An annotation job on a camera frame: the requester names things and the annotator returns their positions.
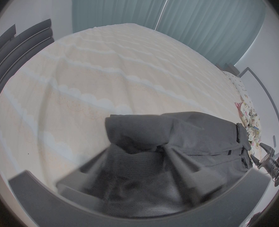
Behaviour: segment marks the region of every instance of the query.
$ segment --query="bed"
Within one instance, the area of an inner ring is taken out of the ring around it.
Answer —
[[[111,114],[198,111],[241,123],[232,82],[196,51],[160,32],[108,25],[44,48],[0,94],[0,173],[55,183],[108,145]]]

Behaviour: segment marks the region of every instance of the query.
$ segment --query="pillow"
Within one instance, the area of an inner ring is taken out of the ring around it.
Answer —
[[[253,101],[249,96],[246,88],[244,87],[240,77],[234,76],[232,73],[229,73],[227,71],[223,71],[223,73],[227,75],[227,77],[231,80],[233,85],[236,87],[240,96],[242,97],[242,100],[246,102],[250,106],[250,108],[254,109]]]

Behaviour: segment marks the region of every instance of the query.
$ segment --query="headboard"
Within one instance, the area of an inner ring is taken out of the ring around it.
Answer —
[[[253,100],[256,112],[260,115],[262,142],[279,152],[279,113],[276,105],[260,79],[250,68],[239,74],[246,90]]]

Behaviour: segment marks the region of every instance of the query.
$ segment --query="striped bedding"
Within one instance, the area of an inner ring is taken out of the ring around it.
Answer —
[[[0,172],[55,182],[109,145],[110,114],[199,111],[241,123],[231,81],[160,32],[108,25],[66,36],[32,57],[0,94]]]

